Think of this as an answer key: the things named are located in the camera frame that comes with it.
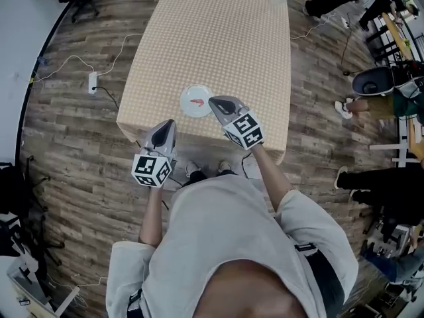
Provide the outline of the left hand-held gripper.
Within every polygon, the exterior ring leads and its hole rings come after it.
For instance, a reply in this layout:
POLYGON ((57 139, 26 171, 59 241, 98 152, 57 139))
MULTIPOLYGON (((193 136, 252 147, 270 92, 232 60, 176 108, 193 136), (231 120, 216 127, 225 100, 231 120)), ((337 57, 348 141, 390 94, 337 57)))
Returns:
POLYGON ((176 129, 175 120, 168 119, 147 133, 146 142, 132 163, 132 176, 139 185, 161 188, 172 174, 176 129))

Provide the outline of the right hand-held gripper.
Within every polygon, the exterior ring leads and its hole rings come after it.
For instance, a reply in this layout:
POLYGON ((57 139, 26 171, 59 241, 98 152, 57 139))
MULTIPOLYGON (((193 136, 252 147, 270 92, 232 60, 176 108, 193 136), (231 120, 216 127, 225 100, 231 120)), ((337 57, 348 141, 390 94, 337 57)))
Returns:
POLYGON ((230 141, 245 150, 264 142, 258 117, 240 99, 220 95, 211 97, 208 104, 230 141))

